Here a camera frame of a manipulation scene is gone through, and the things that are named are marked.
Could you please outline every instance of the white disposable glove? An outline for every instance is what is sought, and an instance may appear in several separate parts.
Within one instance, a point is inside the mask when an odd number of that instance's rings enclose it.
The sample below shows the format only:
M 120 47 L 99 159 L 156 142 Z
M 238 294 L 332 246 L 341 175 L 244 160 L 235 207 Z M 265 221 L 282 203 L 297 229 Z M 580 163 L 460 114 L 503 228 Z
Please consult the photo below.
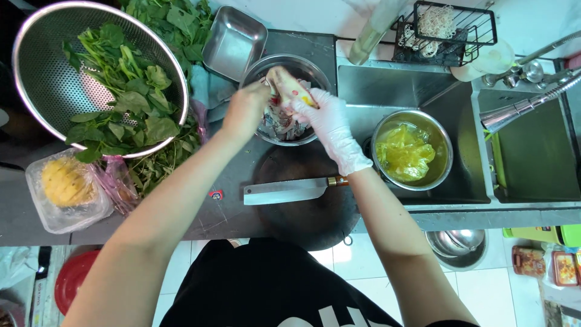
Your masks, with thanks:
M 351 135 L 349 121 L 345 116 L 345 100 L 318 88 L 312 88 L 309 92 L 320 109 L 294 99 L 290 103 L 297 112 L 293 117 L 299 123 L 311 124 L 325 151 L 339 166 L 339 173 L 347 176 L 373 166 L 373 162 L 363 155 L 361 147 Z

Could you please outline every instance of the pineapple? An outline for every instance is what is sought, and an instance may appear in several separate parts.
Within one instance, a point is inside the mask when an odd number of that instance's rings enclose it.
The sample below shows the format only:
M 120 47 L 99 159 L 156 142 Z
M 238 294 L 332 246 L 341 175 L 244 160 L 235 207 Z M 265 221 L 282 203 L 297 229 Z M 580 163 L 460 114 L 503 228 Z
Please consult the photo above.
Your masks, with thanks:
M 93 185 L 83 177 L 82 164 L 74 158 L 51 160 L 42 169 L 42 186 L 57 207 L 72 207 L 95 198 Z

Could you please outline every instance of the red bowl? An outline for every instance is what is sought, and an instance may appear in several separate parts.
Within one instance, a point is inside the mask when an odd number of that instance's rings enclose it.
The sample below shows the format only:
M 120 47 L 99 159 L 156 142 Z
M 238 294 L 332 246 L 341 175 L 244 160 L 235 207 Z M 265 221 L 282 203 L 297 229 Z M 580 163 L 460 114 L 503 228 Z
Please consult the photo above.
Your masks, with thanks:
M 77 290 L 85 281 L 85 277 L 91 270 L 100 250 L 89 251 L 70 258 L 64 263 L 63 268 L 56 278 L 55 302 L 63 315 L 66 315 Z

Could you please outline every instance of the knife handle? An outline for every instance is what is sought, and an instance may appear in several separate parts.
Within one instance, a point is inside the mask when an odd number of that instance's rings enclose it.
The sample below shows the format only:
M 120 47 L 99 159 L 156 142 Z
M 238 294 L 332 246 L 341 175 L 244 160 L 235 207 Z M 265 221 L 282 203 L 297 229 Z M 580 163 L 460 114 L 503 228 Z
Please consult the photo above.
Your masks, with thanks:
M 329 183 L 329 186 L 348 186 L 349 185 L 349 181 L 347 180 L 347 177 L 344 177 L 341 175 L 337 175 L 335 177 L 328 177 L 327 182 Z

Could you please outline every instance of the hand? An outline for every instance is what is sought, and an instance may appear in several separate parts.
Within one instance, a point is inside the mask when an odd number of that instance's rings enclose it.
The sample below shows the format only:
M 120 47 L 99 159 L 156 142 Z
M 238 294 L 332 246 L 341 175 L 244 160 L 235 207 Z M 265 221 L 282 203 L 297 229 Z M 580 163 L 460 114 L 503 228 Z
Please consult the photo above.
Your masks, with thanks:
M 238 90 L 230 99 L 222 130 L 233 140 L 248 142 L 258 128 L 269 97 L 270 88 L 260 82 Z
M 309 92 L 320 109 L 294 99 L 290 103 L 297 112 L 293 117 L 299 123 L 311 124 L 325 151 L 339 166 L 339 173 L 347 176 L 373 166 L 373 162 L 363 155 L 361 147 L 351 135 L 349 121 L 345 116 L 345 100 L 318 88 L 312 88 Z

